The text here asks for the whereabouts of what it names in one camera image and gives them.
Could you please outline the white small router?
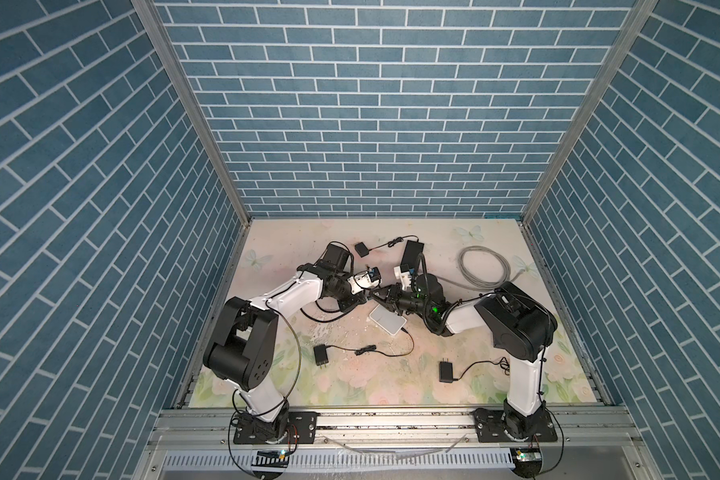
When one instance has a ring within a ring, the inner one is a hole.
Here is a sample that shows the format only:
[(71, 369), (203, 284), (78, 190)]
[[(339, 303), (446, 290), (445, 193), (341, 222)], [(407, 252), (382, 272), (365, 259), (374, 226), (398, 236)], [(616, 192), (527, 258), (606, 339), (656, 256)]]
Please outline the white small router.
[(407, 319), (383, 306), (377, 306), (368, 315), (368, 319), (390, 336), (396, 336), (402, 331)]

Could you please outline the black ribbed box device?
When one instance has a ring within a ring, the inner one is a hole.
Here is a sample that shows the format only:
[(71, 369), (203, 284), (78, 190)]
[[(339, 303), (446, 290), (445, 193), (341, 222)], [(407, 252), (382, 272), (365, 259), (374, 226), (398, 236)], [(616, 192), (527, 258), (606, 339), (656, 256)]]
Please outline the black ribbed box device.
[(419, 255), (423, 253), (424, 244), (416, 240), (407, 240), (400, 261), (400, 269), (402, 271), (418, 271)]

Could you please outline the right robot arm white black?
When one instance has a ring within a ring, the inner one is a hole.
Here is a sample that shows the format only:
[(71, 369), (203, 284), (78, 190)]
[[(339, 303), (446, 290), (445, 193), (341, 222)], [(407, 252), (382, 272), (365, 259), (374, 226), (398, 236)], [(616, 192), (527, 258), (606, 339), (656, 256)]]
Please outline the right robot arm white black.
[(472, 299), (449, 302), (439, 280), (422, 273), (409, 290), (396, 283), (372, 290), (370, 297), (392, 313), (417, 315), (434, 335), (451, 336), (487, 328), (492, 345), (508, 358), (505, 432), (514, 440), (524, 441), (548, 425), (542, 371), (558, 323), (548, 309), (513, 282), (505, 281)]

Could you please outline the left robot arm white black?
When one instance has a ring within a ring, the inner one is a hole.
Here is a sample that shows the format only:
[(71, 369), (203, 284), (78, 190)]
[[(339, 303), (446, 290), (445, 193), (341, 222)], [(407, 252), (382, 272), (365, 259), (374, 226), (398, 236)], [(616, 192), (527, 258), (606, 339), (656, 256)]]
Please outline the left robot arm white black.
[(320, 298), (330, 297), (341, 307), (352, 308), (365, 302), (365, 293), (380, 280), (376, 267), (352, 274), (304, 264), (270, 292), (226, 301), (205, 348), (203, 365), (232, 384), (244, 400), (245, 409), (237, 415), (243, 441), (275, 443), (289, 431), (287, 397), (269, 375), (278, 323)]

